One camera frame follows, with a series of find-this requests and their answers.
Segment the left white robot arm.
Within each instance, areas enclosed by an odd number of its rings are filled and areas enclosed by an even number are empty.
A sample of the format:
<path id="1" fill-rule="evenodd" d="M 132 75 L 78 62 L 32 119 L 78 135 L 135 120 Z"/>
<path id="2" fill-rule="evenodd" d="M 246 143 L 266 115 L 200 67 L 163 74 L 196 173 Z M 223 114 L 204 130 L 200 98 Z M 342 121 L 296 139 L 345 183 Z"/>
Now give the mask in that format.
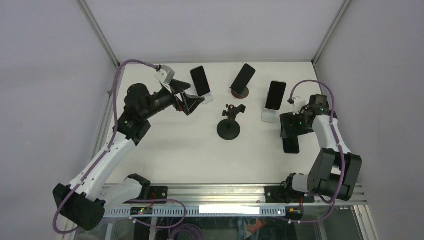
<path id="1" fill-rule="evenodd" d="M 107 211 L 136 200 L 150 201 L 151 182 L 134 173 L 115 186 L 104 188 L 106 180 L 146 136 L 151 128 L 149 118 L 168 107 L 187 116 L 205 101 L 202 96 L 189 95 L 190 84 L 171 80 L 159 92 L 150 94 L 146 85 L 131 85 L 124 98 L 123 113 L 113 127 L 112 138 L 88 166 L 69 184 L 59 183 L 53 190 L 59 214 L 85 231 L 94 229 Z"/>

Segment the black phone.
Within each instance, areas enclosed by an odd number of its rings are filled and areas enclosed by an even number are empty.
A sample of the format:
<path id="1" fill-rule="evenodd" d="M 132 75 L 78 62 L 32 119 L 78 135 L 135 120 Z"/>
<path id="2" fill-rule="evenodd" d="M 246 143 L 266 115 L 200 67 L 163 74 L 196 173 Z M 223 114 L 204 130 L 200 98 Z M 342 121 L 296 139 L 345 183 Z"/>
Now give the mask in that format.
<path id="1" fill-rule="evenodd" d="M 271 81 L 264 108 L 279 111 L 283 102 L 286 87 L 286 82 Z"/>
<path id="2" fill-rule="evenodd" d="M 289 137 L 283 138 L 283 151 L 286 154 L 299 154 L 300 153 L 300 145 L 298 137 Z"/>
<path id="3" fill-rule="evenodd" d="M 234 91 L 237 95 L 241 95 L 243 91 L 247 88 L 247 85 L 255 75 L 256 70 L 249 64 L 245 63 L 241 68 L 240 72 L 233 81 L 230 89 Z"/>
<path id="4" fill-rule="evenodd" d="M 207 75 L 203 66 L 198 66 L 194 69 L 191 69 L 190 76 L 198 96 L 201 97 L 211 92 Z"/>

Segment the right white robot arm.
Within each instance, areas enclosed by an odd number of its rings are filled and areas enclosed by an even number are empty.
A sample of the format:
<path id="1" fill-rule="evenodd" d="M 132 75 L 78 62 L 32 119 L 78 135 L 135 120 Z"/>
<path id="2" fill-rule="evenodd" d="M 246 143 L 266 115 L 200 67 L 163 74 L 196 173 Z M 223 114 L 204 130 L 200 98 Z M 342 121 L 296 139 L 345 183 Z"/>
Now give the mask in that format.
<path id="1" fill-rule="evenodd" d="M 311 95 L 309 102 L 300 97 L 288 100 L 293 110 L 281 114 L 283 150 L 299 154 L 299 137 L 314 133 L 320 152 L 308 174 L 291 173 L 283 183 L 282 196 L 296 202 L 303 194 L 314 194 L 348 201 L 351 199 L 362 167 L 362 158 L 344 143 L 338 129 L 336 113 L 330 109 L 327 97 Z"/>

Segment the black round-base clamp stand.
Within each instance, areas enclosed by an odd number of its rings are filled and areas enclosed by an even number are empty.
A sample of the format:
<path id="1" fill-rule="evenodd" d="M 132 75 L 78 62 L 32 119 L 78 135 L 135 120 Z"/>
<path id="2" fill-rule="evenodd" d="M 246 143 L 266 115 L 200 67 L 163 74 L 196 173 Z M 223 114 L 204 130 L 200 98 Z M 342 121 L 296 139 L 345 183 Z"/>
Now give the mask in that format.
<path id="1" fill-rule="evenodd" d="M 236 121 L 237 115 L 245 113 L 246 106 L 241 104 L 235 107 L 233 104 L 226 105 L 227 110 L 222 112 L 226 119 L 220 121 L 217 125 L 217 133 L 220 138 L 231 141 L 236 139 L 241 133 L 240 124 Z"/>

